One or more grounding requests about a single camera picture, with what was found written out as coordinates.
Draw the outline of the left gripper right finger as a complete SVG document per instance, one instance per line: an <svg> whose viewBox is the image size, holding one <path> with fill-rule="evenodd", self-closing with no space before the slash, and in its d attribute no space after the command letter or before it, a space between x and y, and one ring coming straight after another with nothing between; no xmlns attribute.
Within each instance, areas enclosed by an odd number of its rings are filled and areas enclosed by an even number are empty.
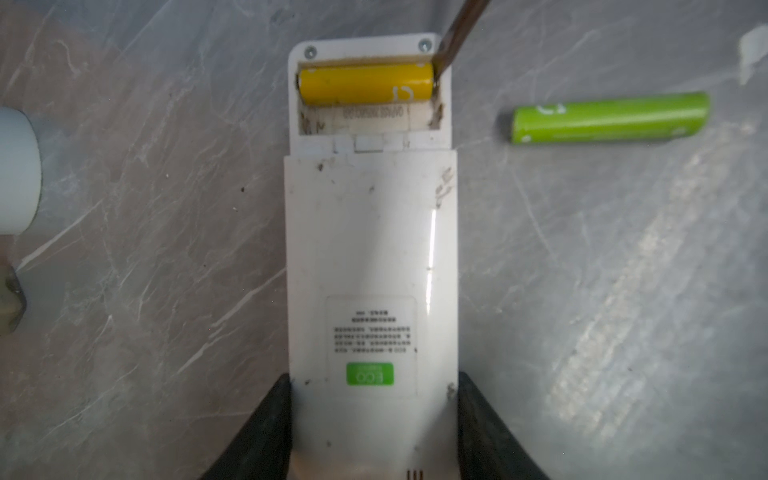
<svg viewBox="0 0 768 480"><path fill-rule="evenodd" d="M458 376L458 461L461 478L548 480L465 372Z"/></svg>

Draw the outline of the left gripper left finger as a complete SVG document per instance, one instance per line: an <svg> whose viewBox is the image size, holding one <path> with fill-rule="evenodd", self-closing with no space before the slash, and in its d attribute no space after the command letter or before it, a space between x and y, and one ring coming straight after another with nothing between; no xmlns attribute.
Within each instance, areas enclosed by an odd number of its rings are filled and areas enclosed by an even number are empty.
<svg viewBox="0 0 768 480"><path fill-rule="evenodd" d="M285 480L292 451L291 395L284 373L201 479Z"/></svg>

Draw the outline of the white remote control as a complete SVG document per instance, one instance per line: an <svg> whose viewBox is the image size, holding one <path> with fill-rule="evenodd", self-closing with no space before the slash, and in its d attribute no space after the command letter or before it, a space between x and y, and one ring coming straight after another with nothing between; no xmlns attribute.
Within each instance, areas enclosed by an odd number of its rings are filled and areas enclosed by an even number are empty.
<svg viewBox="0 0 768 480"><path fill-rule="evenodd" d="M301 70L432 64L435 33L289 54L285 226L291 469L456 479L458 155L451 76L430 100L312 106Z"/></svg>

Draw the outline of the yellow battery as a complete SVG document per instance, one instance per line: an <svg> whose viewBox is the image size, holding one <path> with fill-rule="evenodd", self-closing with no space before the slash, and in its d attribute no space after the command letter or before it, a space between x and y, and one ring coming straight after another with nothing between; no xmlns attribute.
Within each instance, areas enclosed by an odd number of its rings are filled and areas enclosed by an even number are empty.
<svg viewBox="0 0 768 480"><path fill-rule="evenodd" d="M312 106L410 103L430 100L430 63L309 68L297 76L302 101Z"/></svg>

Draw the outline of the green battery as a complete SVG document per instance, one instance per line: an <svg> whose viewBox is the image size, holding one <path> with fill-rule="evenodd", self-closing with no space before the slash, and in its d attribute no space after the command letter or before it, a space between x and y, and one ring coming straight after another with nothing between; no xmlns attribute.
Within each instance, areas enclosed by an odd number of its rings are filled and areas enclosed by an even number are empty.
<svg viewBox="0 0 768 480"><path fill-rule="evenodd" d="M670 140L698 133L710 108L705 92L526 106L515 110L510 137L513 144Z"/></svg>

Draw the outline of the black yellow screwdriver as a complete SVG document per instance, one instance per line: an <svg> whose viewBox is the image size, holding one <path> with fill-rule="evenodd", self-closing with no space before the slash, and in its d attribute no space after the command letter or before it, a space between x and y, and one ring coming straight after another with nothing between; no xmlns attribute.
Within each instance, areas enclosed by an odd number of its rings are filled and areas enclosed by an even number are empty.
<svg viewBox="0 0 768 480"><path fill-rule="evenodd" d="M442 74L451 66L467 37L477 24L490 0L466 0L432 57L433 82L437 84Z"/></svg>

